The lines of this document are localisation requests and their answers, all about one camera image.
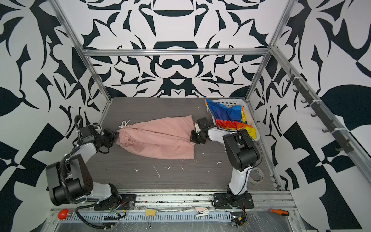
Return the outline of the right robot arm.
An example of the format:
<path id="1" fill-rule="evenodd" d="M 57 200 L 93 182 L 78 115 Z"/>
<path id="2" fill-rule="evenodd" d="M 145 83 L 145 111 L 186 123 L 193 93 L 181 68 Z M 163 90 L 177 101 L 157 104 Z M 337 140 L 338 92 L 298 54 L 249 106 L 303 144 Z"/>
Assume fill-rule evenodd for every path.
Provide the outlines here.
<path id="1" fill-rule="evenodd" d="M 227 198 L 230 202 L 241 201 L 247 194 L 250 173 L 260 160 L 255 140 L 245 129 L 230 131 L 213 127 L 208 130 L 193 130 L 190 134 L 190 141 L 196 144 L 205 144 L 207 140 L 224 145 L 233 167 Z"/>

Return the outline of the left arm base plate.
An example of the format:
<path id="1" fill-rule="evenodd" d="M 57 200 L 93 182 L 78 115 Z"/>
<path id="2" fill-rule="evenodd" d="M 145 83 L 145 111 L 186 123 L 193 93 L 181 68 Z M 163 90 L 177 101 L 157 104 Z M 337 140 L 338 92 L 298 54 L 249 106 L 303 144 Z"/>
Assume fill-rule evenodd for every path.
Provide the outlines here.
<path id="1" fill-rule="evenodd" d="M 128 210 L 135 206 L 136 194 L 121 194 L 119 197 L 112 196 L 94 206 L 95 211 Z"/>

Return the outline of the pink shorts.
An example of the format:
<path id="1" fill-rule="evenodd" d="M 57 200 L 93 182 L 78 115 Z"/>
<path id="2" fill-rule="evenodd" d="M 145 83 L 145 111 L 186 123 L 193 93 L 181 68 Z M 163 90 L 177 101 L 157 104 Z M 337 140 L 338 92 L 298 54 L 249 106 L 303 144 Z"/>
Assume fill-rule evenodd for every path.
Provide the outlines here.
<path id="1" fill-rule="evenodd" d="M 193 130 L 191 115 L 122 125 L 118 130 L 117 145 L 147 158 L 192 160 L 195 144 L 190 141 L 190 136 Z"/>

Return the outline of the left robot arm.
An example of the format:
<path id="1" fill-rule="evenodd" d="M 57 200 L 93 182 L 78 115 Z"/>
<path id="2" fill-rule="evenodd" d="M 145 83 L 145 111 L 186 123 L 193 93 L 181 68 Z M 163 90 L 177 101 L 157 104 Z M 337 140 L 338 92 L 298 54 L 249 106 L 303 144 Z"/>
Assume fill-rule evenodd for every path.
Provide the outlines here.
<path id="1" fill-rule="evenodd" d="M 82 202 L 108 203 L 120 201 L 117 188 L 113 184 L 100 184 L 93 181 L 87 162 L 100 148 L 111 148 L 118 138 L 118 132 L 109 129 L 96 130 L 94 126 L 84 127 L 77 131 L 76 146 L 65 154 L 61 161 L 46 167 L 45 173 L 51 202 L 78 204 Z"/>

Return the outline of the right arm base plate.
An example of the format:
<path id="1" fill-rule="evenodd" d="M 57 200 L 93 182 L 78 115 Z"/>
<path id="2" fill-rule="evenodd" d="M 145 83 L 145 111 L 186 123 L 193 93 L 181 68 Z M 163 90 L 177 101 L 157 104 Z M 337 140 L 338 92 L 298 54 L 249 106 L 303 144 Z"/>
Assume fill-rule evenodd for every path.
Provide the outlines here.
<path id="1" fill-rule="evenodd" d="M 251 193 L 245 192 L 241 195 L 234 196 L 232 193 L 214 193 L 211 204 L 216 209 L 230 208 L 255 208 Z"/>

